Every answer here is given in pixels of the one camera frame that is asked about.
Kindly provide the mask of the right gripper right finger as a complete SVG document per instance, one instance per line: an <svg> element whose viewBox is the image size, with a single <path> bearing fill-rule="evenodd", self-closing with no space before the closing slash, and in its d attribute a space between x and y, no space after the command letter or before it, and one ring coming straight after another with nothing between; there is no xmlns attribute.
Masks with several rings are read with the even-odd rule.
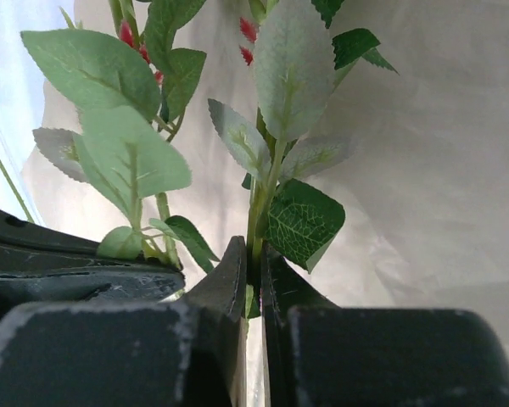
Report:
<svg viewBox="0 0 509 407"><path fill-rule="evenodd" d="M464 309L341 308L265 246L269 406L509 406L509 361Z"/></svg>

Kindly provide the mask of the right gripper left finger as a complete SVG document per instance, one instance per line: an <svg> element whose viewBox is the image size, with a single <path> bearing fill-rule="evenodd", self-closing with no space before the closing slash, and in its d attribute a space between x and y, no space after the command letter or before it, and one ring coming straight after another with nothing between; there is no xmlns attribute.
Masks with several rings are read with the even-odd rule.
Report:
<svg viewBox="0 0 509 407"><path fill-rule="evenodd" d="M0 321L0 406L243 406L246 247L176 301L22 304Z"/></svg>

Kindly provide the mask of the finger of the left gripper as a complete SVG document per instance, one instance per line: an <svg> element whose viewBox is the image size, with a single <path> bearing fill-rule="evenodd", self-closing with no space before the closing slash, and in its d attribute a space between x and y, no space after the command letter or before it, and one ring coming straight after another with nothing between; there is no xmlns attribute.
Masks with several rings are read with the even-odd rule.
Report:
<svg viewBox="0 0 509 407"><path fill-rule="evenodd" d="M185 286L156 259L106 259L97 243L0 210L0 320L30 302L168 298Z"/></svg>

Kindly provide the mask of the white fake flower stem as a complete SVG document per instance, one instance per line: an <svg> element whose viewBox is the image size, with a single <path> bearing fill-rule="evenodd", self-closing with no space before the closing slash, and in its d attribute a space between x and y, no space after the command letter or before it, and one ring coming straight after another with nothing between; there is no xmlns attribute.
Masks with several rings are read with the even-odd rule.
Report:
<svg viewBox="0 0 509 407"><path fill-rule="evenodd" d="M5 179L5 181L8 183L8 186L10 188L10 190L12 191L12 193L14 194L15 198L17 199L17 202L19 203L20 207L22 208L24 214L25 214L25 217L26 219L30 222L30 223L35 223L35 220L31 214L31 212L29 211L26 203L25 203L25 200L21 197L21 194L17 188L17 186L15 186L12 178L10 177L8 171L6 170L2 160L0 159L0 171L2 172L3 174L3 177Z"/></svg>

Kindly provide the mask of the brown orange fake flower stem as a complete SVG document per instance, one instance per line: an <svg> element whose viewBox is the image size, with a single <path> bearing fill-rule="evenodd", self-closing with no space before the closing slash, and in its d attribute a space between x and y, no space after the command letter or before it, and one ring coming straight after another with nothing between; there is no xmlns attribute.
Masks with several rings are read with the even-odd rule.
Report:
<svg viewBox="0 0 509 407"><path fill-rule="evenodd" d="M188 187L192 172L172 146L206 55L176 48L175 35L200 1L151 1L143 29L129 1L110 3L115 33L69 24L22 31L38 68L77 109L81 131L38 128L36 145L68 177L91 184L127 219L108 232L98 254L155 258L181 267L181 243L204 271L217 261L193 223L171 215L167 194Z"/></svg>

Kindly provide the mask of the pink fake flower stem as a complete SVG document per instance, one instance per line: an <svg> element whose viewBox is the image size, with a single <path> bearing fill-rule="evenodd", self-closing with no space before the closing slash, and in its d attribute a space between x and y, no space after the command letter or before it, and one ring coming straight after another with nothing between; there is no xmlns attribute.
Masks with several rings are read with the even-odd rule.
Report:
<svg viewBox="0 0 509 407"><path fill-rule="evenodd" d="M341 203L312 187L308 178L345 161L351 140L317 135L316 123L345 76L360 60L390 70L379 39L367 28L333 35L339 1L253 1L252 19L241 19L240 51L252 70L256 116L208 102L215 131L246 172L247 298L245 314L262 306L262 262L273 248L285 263L315 268L343 227Z"/></svg>

